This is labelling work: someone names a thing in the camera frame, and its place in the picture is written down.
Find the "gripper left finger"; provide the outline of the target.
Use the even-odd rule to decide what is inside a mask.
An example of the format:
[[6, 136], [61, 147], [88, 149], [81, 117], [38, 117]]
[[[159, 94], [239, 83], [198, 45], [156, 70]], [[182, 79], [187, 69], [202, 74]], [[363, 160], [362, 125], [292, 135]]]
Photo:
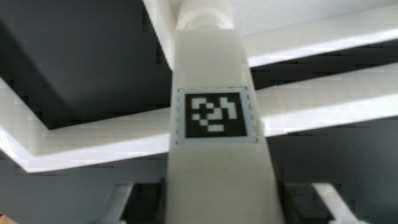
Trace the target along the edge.
[[164, 180], [113, 186], [104, 210], [88, 224], [164, 224]]

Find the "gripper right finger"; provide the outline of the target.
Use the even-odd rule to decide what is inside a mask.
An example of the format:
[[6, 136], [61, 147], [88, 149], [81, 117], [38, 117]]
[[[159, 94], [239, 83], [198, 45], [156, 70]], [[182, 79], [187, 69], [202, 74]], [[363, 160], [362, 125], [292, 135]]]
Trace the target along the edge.
[[330, 182], [278, 182], [276, 187], [285, 224], [369, 224]]

